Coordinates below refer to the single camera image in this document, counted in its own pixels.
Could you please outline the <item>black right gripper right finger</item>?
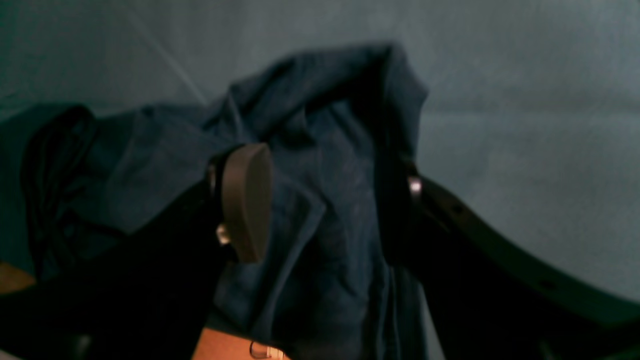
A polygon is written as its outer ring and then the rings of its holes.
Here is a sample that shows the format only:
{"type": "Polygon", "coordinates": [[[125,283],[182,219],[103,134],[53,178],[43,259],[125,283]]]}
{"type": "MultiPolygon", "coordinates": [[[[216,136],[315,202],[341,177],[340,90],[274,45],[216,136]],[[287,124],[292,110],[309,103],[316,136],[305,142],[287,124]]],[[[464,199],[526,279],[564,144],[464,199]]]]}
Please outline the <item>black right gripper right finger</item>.
{"type": "Polygon", "coordinates": [[[393,255],[448,360],[637,360],[639,304],[526,253],[414,169],[390,172],[393,255]]]}

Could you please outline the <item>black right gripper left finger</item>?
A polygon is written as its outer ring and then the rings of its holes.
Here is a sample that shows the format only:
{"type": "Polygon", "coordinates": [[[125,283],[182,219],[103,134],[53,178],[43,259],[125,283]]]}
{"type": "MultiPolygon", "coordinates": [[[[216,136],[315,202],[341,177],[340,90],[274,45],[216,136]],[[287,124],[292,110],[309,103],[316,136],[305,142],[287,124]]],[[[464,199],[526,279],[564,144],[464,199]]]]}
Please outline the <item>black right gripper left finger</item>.
{"type": "Polygon", "coordinates": [[[226,265],[265,257],[272,155],[210,160],[203,180],[101,255],[1,296],[1,351],[21,360],[189,360],[226,265]]]}

